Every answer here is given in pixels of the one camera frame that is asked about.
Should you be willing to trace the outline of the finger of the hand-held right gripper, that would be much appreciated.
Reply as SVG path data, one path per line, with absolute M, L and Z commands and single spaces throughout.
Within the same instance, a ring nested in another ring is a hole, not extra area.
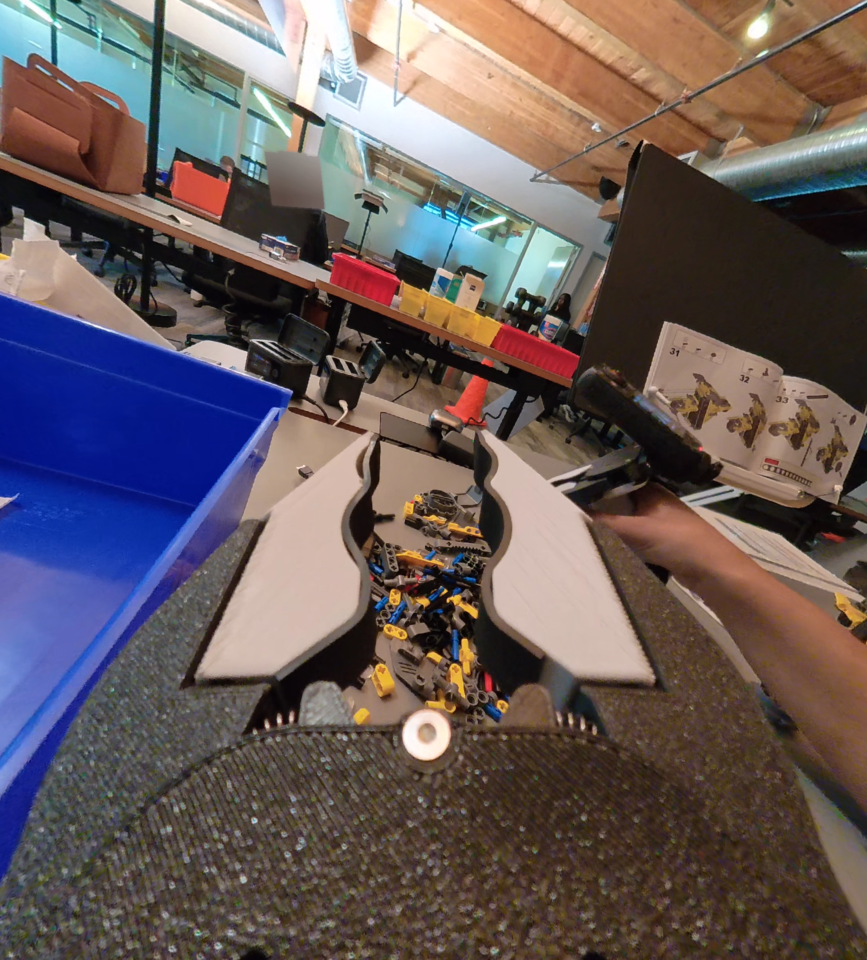
M 606 496 L 606 470 L 590 463 L 555 477 L 555 488 L 581 508 L 592 507 Z

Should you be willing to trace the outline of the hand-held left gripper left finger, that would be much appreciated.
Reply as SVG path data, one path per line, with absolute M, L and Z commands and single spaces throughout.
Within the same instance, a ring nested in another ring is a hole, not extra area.
M 368 614 L 379 438 L 358 437 L 279 501 L 193 664 L 193 682 L 283 681 Z

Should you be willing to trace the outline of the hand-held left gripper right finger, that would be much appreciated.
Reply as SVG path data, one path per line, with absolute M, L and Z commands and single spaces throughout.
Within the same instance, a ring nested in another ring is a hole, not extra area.
M 584 686 L 653 690 L 654 666 L 584 511 L 488 432 L 475 438 L 480 578 L 475 645 L 508 695 L 538 684 L 557 710 Z

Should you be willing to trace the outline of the pile of toy building parts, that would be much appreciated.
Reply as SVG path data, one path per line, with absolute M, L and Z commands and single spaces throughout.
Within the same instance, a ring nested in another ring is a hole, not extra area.
M 429 708 L 455 724 L 492 726 L 507 711 L 475 637 L 492 556 L 479 499 L 475 486 L 463 494 L 435 488 L 407 499 L 400 514 L 375 515 L 364 553 L 378 632 L 370 664 L 346 691 L 356 723 Z

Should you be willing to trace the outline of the person's right forearm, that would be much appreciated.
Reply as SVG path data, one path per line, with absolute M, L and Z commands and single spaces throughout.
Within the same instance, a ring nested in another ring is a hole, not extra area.
M 716 613 L 769 694 L 867 813 L 867 647 L 731 545 L 700 565 L 661 565 Z

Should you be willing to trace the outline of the person's right hand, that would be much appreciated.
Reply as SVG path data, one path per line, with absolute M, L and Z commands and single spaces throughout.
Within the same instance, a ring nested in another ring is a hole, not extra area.
M 628 514 L 596 511 L 592 519 L 612 529 L 649 565 L 684 581 L 708 570 L 706 547 L 713 528 L 662 486 L 648 484 L 631 497 Z

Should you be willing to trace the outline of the open instruction booklet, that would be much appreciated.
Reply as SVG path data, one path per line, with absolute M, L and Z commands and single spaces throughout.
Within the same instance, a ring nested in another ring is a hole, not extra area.
M 668 321 L 644 392 L 722 463 L 720 483 L 790 507 L 839 502 L 867 426 L 824 386 Z

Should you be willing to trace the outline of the orange traffic cone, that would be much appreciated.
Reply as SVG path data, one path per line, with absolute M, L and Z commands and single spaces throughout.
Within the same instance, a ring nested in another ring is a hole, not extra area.
M 463 426 L 485 427 L 484 408 L 489 380 L 482 376 L 472 376 L 459 399 L 444 406 L 446 414 L 452 416 Z

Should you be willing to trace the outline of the red plastic bin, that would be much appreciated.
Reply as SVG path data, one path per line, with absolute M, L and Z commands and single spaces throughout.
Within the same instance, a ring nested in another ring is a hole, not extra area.
M 331 260 L 330 282 L 383 306 L 391 306 L 401 286 L 395 273 L 345 253 Z
M 506 324 L 499 327 L 491 347 L 562 378 L 572 379 L 580 360 L 562 346 Z

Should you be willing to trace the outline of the white paper sheet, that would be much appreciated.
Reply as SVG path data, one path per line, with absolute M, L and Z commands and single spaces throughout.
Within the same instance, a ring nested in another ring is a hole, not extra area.
M 762 569 L 790 585 L 840 594 L 852 602 L 862 601 L 863 595 L 858 590 L 826 570 L 779 534 L 704 507 L 692 507 L 691 510 Z

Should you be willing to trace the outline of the black dumbbell rack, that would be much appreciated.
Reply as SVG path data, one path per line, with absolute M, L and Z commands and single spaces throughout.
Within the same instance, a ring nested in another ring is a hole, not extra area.
M 514 292 L 514 299 L 508 301 L 504 307 L 504 322 L 520 330 L 527 330 L 532 324 L 539 323 L 546 305 L 546 296 L 531 294 L 520 287 Z

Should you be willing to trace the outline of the black divider panel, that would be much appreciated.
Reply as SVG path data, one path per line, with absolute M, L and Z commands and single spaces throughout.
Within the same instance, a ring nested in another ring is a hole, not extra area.
M 643 389 L 671 322 L 867 413 L 867 269 L 645 141 L 601 280 L 576 378 L 605 364 Z

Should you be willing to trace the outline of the blue plastic bin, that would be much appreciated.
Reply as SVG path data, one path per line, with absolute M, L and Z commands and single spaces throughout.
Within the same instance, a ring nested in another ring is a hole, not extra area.
M 101 668 L 237 528 L 290 397 L 0 294 L 0 881 Z

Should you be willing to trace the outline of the small black charger case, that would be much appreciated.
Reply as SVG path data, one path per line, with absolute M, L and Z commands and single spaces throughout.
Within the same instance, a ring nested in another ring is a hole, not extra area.
M 378 342 L 368 342 L 358 363 L 331 354 L 324 358 L 320 375 L 320 396 L 325 405 L 353 410 L 365 385 L 374 383 L 387 361 Z

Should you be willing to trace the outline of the large black charger case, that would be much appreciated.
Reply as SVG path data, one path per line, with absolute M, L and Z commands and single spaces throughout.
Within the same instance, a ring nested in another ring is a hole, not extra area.
M 328 346 L 324 329 L 288 314 L 276 336 L 250 339 L 245 370 L 303 398 L 310 376 L 314 368 L 320 367 Z

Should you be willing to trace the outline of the wooden desk with bins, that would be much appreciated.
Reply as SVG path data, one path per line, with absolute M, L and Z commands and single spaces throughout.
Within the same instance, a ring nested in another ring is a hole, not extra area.
M 331 301 L 325 329 L 332 346 L 337 342 L 343 321 L 346 321 L 350 330 L 374 337 L 379 342 L 521 393 L 528 393 L 537 383 L 543 382 L 570 387 L 581 360 L 579 356 L 561 350 L 566 356 L 564 360 L 554 362 L 553 366 L 548 361 L 537 366 L 522 356 L 506 353 L 494 345 L 478 343 L 328 280 L 319 279 L 315 286 Z

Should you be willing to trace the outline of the black computer monitor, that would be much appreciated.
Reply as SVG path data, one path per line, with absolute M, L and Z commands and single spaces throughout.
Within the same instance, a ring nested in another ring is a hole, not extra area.
M 404 284 L 422 291 L 430 291 L 438 268 L 427 265 L 421 259 L 404 253 L 399 248 L 394 251 L 392 262 L 395 275 Z

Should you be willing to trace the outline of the tripod with device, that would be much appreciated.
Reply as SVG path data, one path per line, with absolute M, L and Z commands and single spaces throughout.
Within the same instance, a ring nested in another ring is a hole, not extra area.
M 366 188 L 355 192 L 354 198 L 360 202 L 362 209 L 366 211 L 364 226 L 356 250 L 357 258 L 363 259 L 364 246 L 368 236 L 371 217 L 380 212 L 388 212 L 389 209 L 383 194 L 378 195 Z

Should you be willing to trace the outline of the long office desk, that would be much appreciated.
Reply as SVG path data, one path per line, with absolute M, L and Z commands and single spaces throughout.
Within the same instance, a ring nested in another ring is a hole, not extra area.
M 258 243 L 168 203 L 146 195 L 104 193 L 71 181 L 0 151 L 0 171 L 88 206 L 185 241 L 237 263 L 259 270 L 304 290 L 326 289 L 330 272 L 305 261 L 282 261 L 260 250 Z

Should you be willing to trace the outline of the white plastic bag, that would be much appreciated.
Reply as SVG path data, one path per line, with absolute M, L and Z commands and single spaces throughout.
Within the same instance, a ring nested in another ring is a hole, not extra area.
M 22 238 L 13 242 L 11 254 L 0 253 L 0 293 L 175 350 L 74 255 L 48 239 L 38 222 L 24 222 Z

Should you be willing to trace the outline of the orange box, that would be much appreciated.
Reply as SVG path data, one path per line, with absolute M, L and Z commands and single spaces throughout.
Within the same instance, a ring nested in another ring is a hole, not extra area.
M 204 173 L 192 162 L 176 160 L 172 164 L 169 190 L 176 202 L 221 218 L 229 189 L 228 180 Z

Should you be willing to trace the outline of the black floor stand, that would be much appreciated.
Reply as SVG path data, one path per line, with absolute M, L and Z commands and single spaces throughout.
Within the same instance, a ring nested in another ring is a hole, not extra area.
M 160 141 L 161 100 L 163 80 L 163 57 L 166 33 L 166 1 L 153 3 L 151 73 L 149 111 L 147 123 L 146 169 L 143 178 L 143 193 L 154 199 L 158 182 L 158 156 Z M 176 325 L 176 310 L 161 306 L 153 294 L 155 280 L 154 231 L 146 226 L 142 233 L 139 277 L 139 305 L 134 312 L 155 329 L 169 329 Z

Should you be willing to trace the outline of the brown paper bag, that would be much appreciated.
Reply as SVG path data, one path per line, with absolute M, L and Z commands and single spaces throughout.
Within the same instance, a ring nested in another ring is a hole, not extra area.
M 24 66 L 2 59 L 0 150 L 100 191 L 143 190 L 145 125 L 120 96 L 71 78 L 39 54 Z

